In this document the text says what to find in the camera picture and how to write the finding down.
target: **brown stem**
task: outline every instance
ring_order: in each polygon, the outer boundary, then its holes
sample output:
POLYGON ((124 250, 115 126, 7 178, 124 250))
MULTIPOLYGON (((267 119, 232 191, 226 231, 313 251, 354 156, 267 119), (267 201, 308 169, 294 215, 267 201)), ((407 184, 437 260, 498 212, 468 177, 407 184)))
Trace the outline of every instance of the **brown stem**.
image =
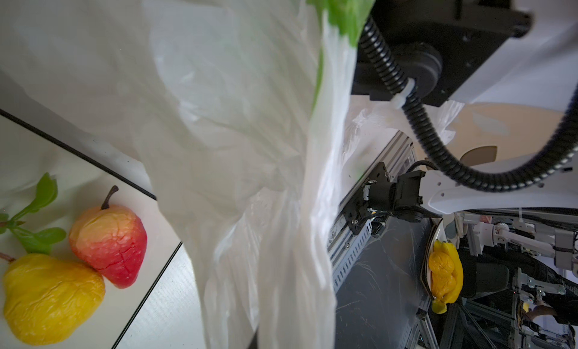
POLYGON ((105 201, 102 203, 101 210, 106 210, 107 208, 110 207, 108 205, 108 201, 110 200, 110 197, 113 195, 113 193, 117 192, 118 190, 119 190, 119 187, 117 185, 112 186, 112 188, 109 191, 109 194, 106 195, 105 201))
POLYGON ((16 259, 11 257, 10 255, 3 254, 2 252, 0 252, 0 259, 4 259, 4 260, 8 261, 8 263, 12 263, 12 261, 16 261, 16 259))

